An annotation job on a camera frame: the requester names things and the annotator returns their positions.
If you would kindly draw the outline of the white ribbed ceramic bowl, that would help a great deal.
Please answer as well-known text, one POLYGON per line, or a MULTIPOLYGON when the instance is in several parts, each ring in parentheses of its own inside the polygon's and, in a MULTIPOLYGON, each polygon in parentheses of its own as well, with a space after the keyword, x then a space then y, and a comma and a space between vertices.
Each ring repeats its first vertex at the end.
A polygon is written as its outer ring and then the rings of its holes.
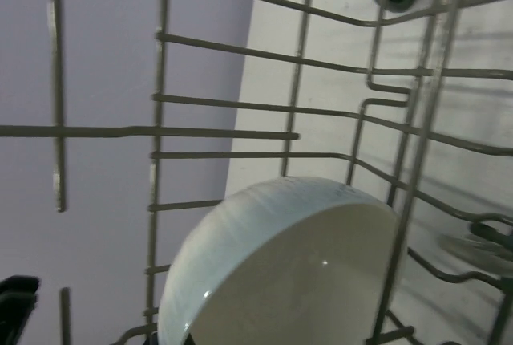
POLYGON ((212 209, 160 299, 161 344, 362 344, 398 226, 378 199, 320 177, 279 177, 212 209))

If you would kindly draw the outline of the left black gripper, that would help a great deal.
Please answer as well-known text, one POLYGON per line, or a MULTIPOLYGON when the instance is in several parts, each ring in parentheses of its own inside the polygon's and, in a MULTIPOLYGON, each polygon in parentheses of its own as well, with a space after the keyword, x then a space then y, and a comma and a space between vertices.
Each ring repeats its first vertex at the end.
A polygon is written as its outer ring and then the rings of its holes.
POLYGON ((1 345, 17 344, 38 301, 40 279, 13 275, 1 280, 1 345))

